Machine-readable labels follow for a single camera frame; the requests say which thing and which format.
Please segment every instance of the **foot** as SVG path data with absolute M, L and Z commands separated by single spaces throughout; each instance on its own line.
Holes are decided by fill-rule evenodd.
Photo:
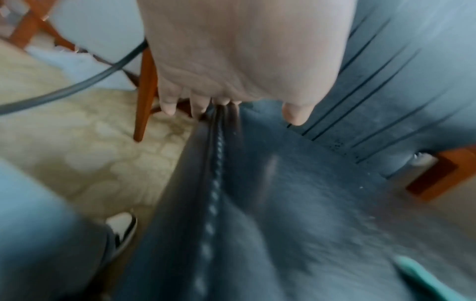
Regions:
M 106 224 L 111 227 L 116 235 L 116 251 L 111 258 L 114 259 L 130 244 L 137 230 L 137 219 L 128 212 L 121 212 L 106 219 Z

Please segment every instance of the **shoe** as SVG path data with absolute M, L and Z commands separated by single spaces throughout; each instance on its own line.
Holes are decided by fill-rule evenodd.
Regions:
M 106 224 L 111 227 L 116 238 L 116 250 L 111 260 L 119 256 L 130 244 L 137 230 L 137 218 L 129 212 L 121 212 L 106 219 Z

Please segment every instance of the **gray pants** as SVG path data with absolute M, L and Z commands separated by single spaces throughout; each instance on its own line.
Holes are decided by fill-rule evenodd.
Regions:
M 81 292 L 114 252 L 114 234 L 0 159 L 0 300 Z

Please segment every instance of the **skin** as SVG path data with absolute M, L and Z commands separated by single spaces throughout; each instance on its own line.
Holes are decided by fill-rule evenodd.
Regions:
M 283 102 L 303 124 L 342 62 L 356 0 L 138 0 L 159 76 L 162 110 L 190 89 L 192 114 L 210 103 Z

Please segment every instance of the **black cable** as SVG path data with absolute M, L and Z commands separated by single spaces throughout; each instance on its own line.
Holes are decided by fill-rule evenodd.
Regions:
M 50 103 L 55 100 L 59 100 L 61 98 L 68 97 L 74 93 L 77 93 L 81 90 L 84 90 L 97 82 L 105 79 L 109 75 L 113 74 L 116 71 L 121 70 L 125 65 L 127 65 L 131 60 L 133 60 L 136 56 L 138 56 L 141 52 L 143 52 L 148 47 L 147 41 L 144 40 L 139 46 L 137 46 L 134 50 L 132 50 L 128 55 L 122 58 L 117 63 L 111 65 L 111 67 L 103 72 L 94 75 L 91 78 L 83 80 L 77 84 L 72 86 L 45 94 L 41 96 L 35 96 L 32 98 L 20 100 L 11 104 L 5 104 L 0 106 L 0 116 L 19 112 L 22 110 L 34 108 L 40 105 L 44 105 Z

